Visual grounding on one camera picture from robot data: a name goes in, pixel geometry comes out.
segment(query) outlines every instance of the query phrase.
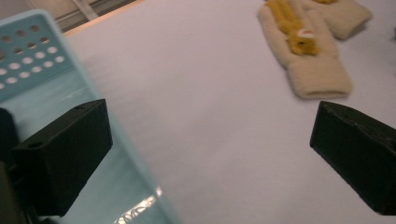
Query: basket hole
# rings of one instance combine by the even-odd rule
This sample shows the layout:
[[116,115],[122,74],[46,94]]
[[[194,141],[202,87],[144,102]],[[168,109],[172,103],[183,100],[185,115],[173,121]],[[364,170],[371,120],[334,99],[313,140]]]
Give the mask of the basket hole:
[[33,32],[39,32],[39,31],[40,31],[40,27],[37,26],[37,25],[32,25],[32,26],[30,27],[30,29],[31,29]]
[[35,54],[35,57],[37,58],[37,59],[43,59],[44,57],[46,57],[46,53],[44,53],[44,52],[37,52],[36,54]]
[[50,42],[50,40],[47,37],[45,37],[45,36],[41,37],[40,41],[41,41],[42,44],[47,44],[48,42]]
[[17,30],[17,36],[26,37],[26,33],[23,30]]
[[30,76],[30,73],[28,73],[28,72],[21,72],[20,73],[20,77],[21,78],[27,78],[27,77],[29,77]]
[[28,147],[29,147],[29,148],[41,147],[42,145],[43,145],[42,142],[36,142],[36,143],[29,144]]
[[9,77],[6,79],[6,83],[8,83],[8,84],[14,84],[17,82],[18,82],[18,80],[15,77]]
[[52,67],[53,62],[44,62],[44,67]]
[[0,50],[0,60],[3,60],[6,58],[6,54]]
[[34,48],[36,47],[36,44],[33,43],[33,42],[29,42],[29,43],[27,44],[27,47],[28,47],[29,49],[34,49]]
[[50,48],[47,49],[47,52],[48,53],[56,53],[56,52],[58,52],[58,49],[55,48],[55,47],[50,47]]
[[55,58],[55,62],[57,62],[57,63],[62,63],[62,62],[64,62],[64,57],[63,57],[63,56],[58,56],[58,57],[56,57],[56,58]]
[[3,42],[6,42],[6,43],[11,43],[12,42],[12,39],[11,39],[11,37],[9,35],[3,35],[1,37],[1,40],[3,40]]
[[22,53],[23,53],[23,49],[21,49],[21,48],[15,48],[15,49],[14,49],[14,53],[16,53],[16,54],[22,54]]
[[32,62],[33,62],[33,58],[31,58],[31,57],[23,58],[23,59],[22,59],[22,62],[23,62],[23,63],[32,63]]
[[43,69],[40,66],[36,66],[32,68],[32,72],[34,73],[39,73],[41,72]]
[[21,65],[18,64],[18,63],[11,63],[8,67],[9,67],[10,69],[12,69],[12,70],[16,70],[16,69],[20,68]]

